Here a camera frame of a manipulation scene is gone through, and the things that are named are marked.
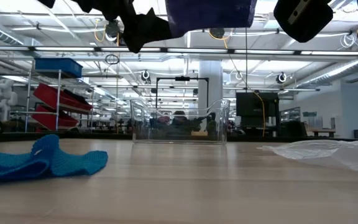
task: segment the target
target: blue bin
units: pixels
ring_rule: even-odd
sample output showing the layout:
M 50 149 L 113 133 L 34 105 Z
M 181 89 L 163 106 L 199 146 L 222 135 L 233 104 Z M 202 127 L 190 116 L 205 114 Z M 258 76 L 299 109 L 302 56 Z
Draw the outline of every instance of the blue bin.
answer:
M 81 78 L 82 65 L 71 58 L 36 58 L 35 70 L 48 77 L 58 78 L 58 71 L 64 72 L 62 78 Z

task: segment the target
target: white column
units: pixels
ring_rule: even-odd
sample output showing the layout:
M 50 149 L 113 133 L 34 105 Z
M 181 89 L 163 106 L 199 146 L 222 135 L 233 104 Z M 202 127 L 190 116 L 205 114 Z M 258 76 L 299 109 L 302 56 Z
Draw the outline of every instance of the white column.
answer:
M 204 80 L 198 82 L 198 108 L 207 108 L 216 100 L 223 97 L 223 68 L 222 61 L 200 61 L 198 69 L 199 78 L 209 78 L 208 105 L 207 83 Z

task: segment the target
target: fluorescent light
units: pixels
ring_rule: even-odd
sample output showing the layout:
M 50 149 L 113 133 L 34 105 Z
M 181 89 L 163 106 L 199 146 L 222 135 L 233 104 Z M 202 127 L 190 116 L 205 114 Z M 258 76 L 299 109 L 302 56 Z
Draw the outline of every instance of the fluorescent light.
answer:
M 155 100 L 155 96 L 142 96 L 143 99 L 151 98 Z M 178 99 L 178 100 L 198 100 L 198 97 L 191 96 L 158 96 L 158 99 Z
M 243 90 L 241 87 L 223 87 L 224 90 Z
M 2 76 L 2 77 L 10 79 L 10 80 L 17 81 L 17 82 L 24 82 L 24 83 L 28 82 L 28 79 L 22 78 L 22 77 L 14 77 L 14 76 Z
M 302 51 L 302 55 L 358 55 L 358 52 L 351 51 Z
M 102 47 L 101 50 L 106 52 L 129 52 L 127 47 Z
M 0 46 L 0 50 L 29 50 L 28 47 Z
M 149 48 L 142 48 L 141 50 L 140 50 L 140 52 L 161 52 L 161 49 L 160 48 L 151 48 L 151 47 L 149 47 Z
M 84 52 L 92 52 L 94 51 L 93 47 L 36 47 L 36 50 L 39 51 L 67 51 L 67 52 L 72 52 L 72 51 L 84 51 Z
M 279 88 L 249 88 L 250 90 L 280 91 Z
M 22 31 L 22 30 L 35 30 L 36 27 L 20 27 L 20 28 L 13 28 L 13 31 Z
M 168 52 L 177 53 L 227 53 L 226 49 L 175 49 L 170 48 Z
M 159 106 L 158 108 L 161 108 L 161 109 L 188 109 L 189 106 Z
M 319 91 L 319 89 L 284 89 L 283 93 L 288 93 L 289 91 Z
M 235 54 L 278 54 L 278 55 L 291 55 L 294 54 L 293 50 L 235 50 Z
M 197 87 L 197 86 L 176 86 L 175 88 L 189 89 L 189 90 L 195 90 L 195 89 L 198 89 L 198 87 Z

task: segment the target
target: purple fabric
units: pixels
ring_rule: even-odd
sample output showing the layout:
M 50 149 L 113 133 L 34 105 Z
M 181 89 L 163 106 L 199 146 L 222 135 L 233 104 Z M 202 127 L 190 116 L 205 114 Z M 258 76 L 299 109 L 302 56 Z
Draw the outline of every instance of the purple fabric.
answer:
M 209 28 L 250 27 L 257 0 L 165 0 L 174 37 Z

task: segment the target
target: workbench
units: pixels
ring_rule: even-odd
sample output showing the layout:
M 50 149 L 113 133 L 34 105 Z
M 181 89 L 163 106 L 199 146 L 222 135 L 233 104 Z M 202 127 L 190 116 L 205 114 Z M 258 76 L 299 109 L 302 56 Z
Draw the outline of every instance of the workbench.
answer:
M 0 152 L 33 143 L 0 142 Z M 0 183 L 0 223 L 358 223 L 358 172 L 256 149 L 279 144 L 61 139 L 68 153 L 107 151 L 107 166 L 91 177 Z

